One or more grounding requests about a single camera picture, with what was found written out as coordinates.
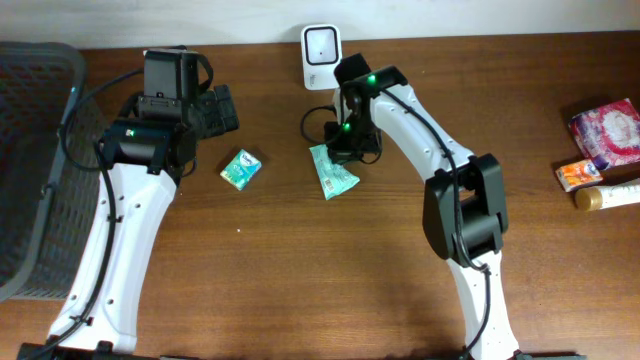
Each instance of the gray plastic bin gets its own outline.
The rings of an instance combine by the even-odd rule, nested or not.
[[[68,45],[0,42],[0,301],[64,299],[73,283],[98,173],[65,160],[57,131],[85,78]],[[95,165],[91,144],[105,127],[95,102],[79,109],[68,136],[74,159]]]

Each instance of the brown surface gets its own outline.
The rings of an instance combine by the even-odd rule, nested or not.
[[[361,183],[327,202],[298,121],[331,94],[303,88],[299,45],[195,49],[215,83],[231,86],[241,128],[201,143],[200,167],[166,214],[136,353],[375,358],[459,348],[453,279],[424,238],[423,188],[395,144],[385,139],[374,166],[350,166]],[[640,354],[640,206],[579,212],[552,172],[579,154],[568,116],[624,97],[640,104],[640,33],[344,44],[357,51],[374,68],[397,65],[454,138],[504,166],[504,287],[522,349]],[[142,65],[140,50],[84,55],[92,86]],[[141,86],[132,80],[98,102],[113,116]],[[264,161],[242,192],[218,175],[238,148]],[[60,306],[0,304],[2,356],[43,341]]]

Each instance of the white wall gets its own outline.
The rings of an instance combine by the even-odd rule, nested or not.
[[[0,40],[82,48],[640,29],[640,0],[0,0]]]

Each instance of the small blue packet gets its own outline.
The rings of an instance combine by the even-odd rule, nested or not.
[[[314,146],[309,150],[311,150],[313,162],[316,164],[316,171],[326,200],[342,194],[360,182],[359,177],[348,172],[342,165],[331,162],[327,153],[327,145]]]
[[[236,189],[242,190],[261,167],[262,164],[258,159],[248,152],[240,150],[238,155],[222,170],[220,176]]]

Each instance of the orange packet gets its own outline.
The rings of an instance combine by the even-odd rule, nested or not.
[[[561,167],[556,170],[556,176],[566,192],[602,181],[602,175],[589,159]]]

